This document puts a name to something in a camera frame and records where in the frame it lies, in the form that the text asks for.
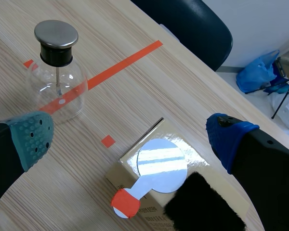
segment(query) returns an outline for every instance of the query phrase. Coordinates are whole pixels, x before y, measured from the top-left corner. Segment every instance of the blue plastic bag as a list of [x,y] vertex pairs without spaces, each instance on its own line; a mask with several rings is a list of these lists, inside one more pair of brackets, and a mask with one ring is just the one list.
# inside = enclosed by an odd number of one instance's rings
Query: blue plastic bag
[[242,92],[259,89],[276,78],[272,63],[279,55],[279,50],[260,56],[248,64],[236,76],[236,84]]

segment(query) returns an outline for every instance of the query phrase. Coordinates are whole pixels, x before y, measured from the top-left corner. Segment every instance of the white plastic bag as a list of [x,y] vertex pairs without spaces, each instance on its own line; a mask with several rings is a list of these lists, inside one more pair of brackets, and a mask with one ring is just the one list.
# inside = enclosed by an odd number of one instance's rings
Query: white plastic bag
[[[274,111],[278,108],[284,97],[285,94],[278,94],[276,92],[268,96]],[[279,116],[283,123],[289,128],[289,95],[286,97],[285,101],[281,105],[277,116]]]

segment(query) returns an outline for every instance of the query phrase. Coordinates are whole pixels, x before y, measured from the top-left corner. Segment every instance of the teal gripper pad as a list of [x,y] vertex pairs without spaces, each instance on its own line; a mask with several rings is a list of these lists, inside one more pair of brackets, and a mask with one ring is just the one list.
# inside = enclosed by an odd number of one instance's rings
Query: teal gripper pad
[[42,111],[0,121],[10,127],[21,165],[27,172],[49,150],[53,140],[53,119]]

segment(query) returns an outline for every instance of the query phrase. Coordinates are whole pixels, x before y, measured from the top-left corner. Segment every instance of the metal cap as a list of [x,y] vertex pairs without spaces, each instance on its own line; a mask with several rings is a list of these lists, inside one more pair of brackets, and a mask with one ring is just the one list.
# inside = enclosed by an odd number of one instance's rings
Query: metal cap
[[78,32],[70,24],[58,20],[46,20],[36,25],[35,38],[41,45],[54,48],[70,48],[78,41]]

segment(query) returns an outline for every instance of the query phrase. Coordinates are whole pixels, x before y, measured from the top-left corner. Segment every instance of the black chair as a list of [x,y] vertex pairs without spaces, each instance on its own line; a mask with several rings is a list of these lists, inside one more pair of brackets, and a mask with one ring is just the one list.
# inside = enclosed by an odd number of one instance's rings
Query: black chair
[[232,36],[201,0],[131,0],[167,27],[192,53],[216,71],[228,57]]

